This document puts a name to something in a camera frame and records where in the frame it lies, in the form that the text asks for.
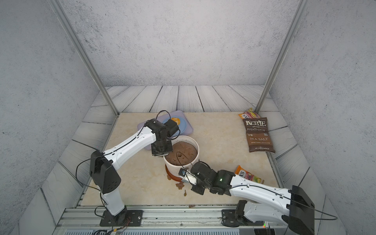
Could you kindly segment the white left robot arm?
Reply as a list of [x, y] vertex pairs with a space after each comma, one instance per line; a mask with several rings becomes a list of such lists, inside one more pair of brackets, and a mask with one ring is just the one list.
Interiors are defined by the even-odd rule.
[[153, 156], [168, 155], [173, 151], [172, 136], [179, 132], [178, 124], [172, 119], [162, 123], [153, 118], [147, 120], [140, 130], [117, 146], [105, 152], [97, 150], [92, 153], [90, 176], [99, 187], [105, 208], [110, 215], [117, 216], [126, 211], [119, 191], [121, 177], [118, 170], [122, 165], [148, 145], [151, 146]]

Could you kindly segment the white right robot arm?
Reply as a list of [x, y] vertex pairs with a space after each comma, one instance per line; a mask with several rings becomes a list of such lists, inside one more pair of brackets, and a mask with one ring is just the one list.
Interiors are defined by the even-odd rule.
[[205, 190], [212, 194], [236, 196], [239, 201], [236, 220], [247, 222], [281, 222], [300, 235], [313, 235], [315, 205], [304, 190], [298, 186], [282, 189], [247, 180], [227, 170], [218, 172], [204, 162], [197, 162], [180, 176], [192, 185], [192, 191], [203, 195]]

